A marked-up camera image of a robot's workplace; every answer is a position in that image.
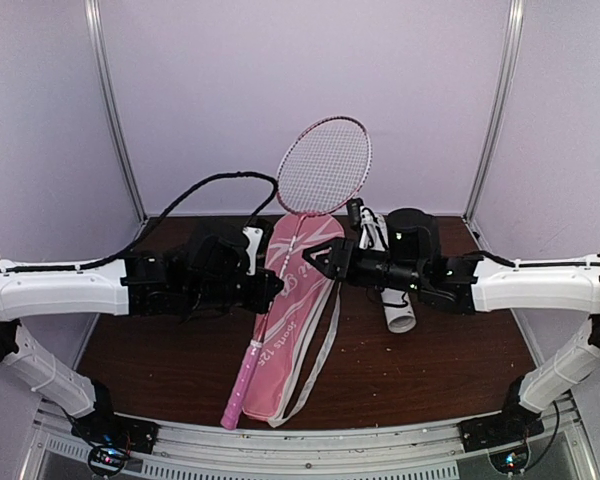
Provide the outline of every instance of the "racket cover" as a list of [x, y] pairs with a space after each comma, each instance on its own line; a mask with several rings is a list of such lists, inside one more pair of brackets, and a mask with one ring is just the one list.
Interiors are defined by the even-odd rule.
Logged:
[[[298, 221], [298, 216], [288, 214], [275, 225], [267, 249], [266, 266], [278, 274], [287, 257]], [[295, 415], [306, 402], [335, 340], [340, 298], [336, 301], [329, 332], [309, 379], [296, 406], [284, 417], [309, 343], [334, 285], [333, 280], [325, 278], [302, 258], [302, 251], [342, 236], [342, 226], [331, 215], [304, 220], [284, 269], [284, 289], [276, 296], [269, 312], [260, 358], [245, 396], [243, 412], [247, 416], [277, 427]], [[257, 316], [256, 328], [263, 320], [264, 315]]]

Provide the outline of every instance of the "bag strap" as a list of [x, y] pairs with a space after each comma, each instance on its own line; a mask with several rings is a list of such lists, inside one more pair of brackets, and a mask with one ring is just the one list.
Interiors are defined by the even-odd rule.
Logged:
[[311, 390], [313, 390], [313, 387], [315, 386], [316, 380], [318, 379], [318, 375], [320, 375], [320, 372], [322, 371], [322, 367], [324, 367], [324, 364], [327, 361], [327, 357], [329, 356], [331, 347], [333, 347], [333, 344], [335, 342], [336, 334], [338, 333], [338, 320], [340, 318], [340, 286], [341, 283], [338, 283], [336, 303], [333, 307], [333, 313], [331, 314], [329, 330], [327, 331], [327, 335], [324, 341], [322, 342], [322, 347], [320, 347], [320, 352], [318, 352], [316, 362], [313, 364], [313, 369], [309, 374], [309, 378], [307, 378], [307, 381], [302, 387], [302, 391], [298, 396], [298, 401], [296, 402], [291, 412], [289, 412], [289, 415], [287, 415], [286, 417], [282, 416], [281, 418], [270, 418], [268, 420], [269, 425], [271, 425], [273, 428], [279, 427], [291, 417], [293, 417], [296, 413], [298, 413], [300, 410], [302, 410], [302, 407], [304, 407], [305, 403], [307, 403], [307, 399], [309, 398]]

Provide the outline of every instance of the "racket handle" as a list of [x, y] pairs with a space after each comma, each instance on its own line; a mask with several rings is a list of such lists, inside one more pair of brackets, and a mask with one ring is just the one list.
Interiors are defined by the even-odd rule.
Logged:
[[244, 405], [244, 397], [247, 394], [247, 390], [249, 390], [253, 374], [256, 371], [261, 349], [262, 343], [251, 340], [251, 344], [242, 359], [238, 378], [236, 378], [236, 383], [233, 385], [231, 397], [229, 397], [229, 402], [227, 402], [227, 407], [224, 409], [224, 415], [222, 415], [222, 420], [220, 421], [220, 424], [227, 430], [235, 430], [238, 425], [238, 420], [240, 420], [240, 414], [242, 413], [242, 405]]

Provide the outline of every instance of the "brown wooden surface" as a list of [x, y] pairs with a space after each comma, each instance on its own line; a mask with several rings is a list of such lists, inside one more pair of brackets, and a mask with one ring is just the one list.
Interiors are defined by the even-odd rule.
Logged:
[[[144, 246], [176, 246], [186, 241], [194, 221], [169, 218]], [[459, 218], [439, 222], [445, 255], [475, 249]], [[305, 360], [309, 367], [332, 304], [333, 298]], [[454, 316], [417, 303], [414, 308], [416, 328], [391, 334], [382, 308], [364, 290], [343, 286], [340, 327], [324, 370], [304, 409], [280, 428], [405, 425], [485, 413], [499, 409], [509, 383], [533, 368], [508, 311]], [[240, 309], [183, 325], [166, 316], [103, 316], [79, 371], [110, 388], [119, 412], [217, 426], [253, 320]], [[244, 415], [239, 426], [269, 428]]]

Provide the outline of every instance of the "white wall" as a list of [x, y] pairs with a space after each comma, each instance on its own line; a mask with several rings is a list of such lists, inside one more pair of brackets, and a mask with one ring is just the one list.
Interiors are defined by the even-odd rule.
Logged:
[[[0, 252], [97, 257], [136, 229], [107, 130], [81, 0], [0, 0]], [[92, 317], [27, 322], [71, 364]], [[12, 479], [38, 398], [0, 375], [0, 480]]]
[[[499, 254], [600, 249], [600, 2], [527, 2], [522, 46], [477, 223]], [[527, 311], [545, 358], [585, 318]], [[600, 372], [574, 390], [600, 464]]]
[[[114, 90], [148, 212], [160, 212], [211, 173], [275, 174], [305, 127], [337, 114], [370, 130], [367, 203], [381, 211], [463, 211], [509, 2], [101, 3]], [[233, 181], [206, 187], [177, 213], [246, 213], [265, 195], [256, 181]]]

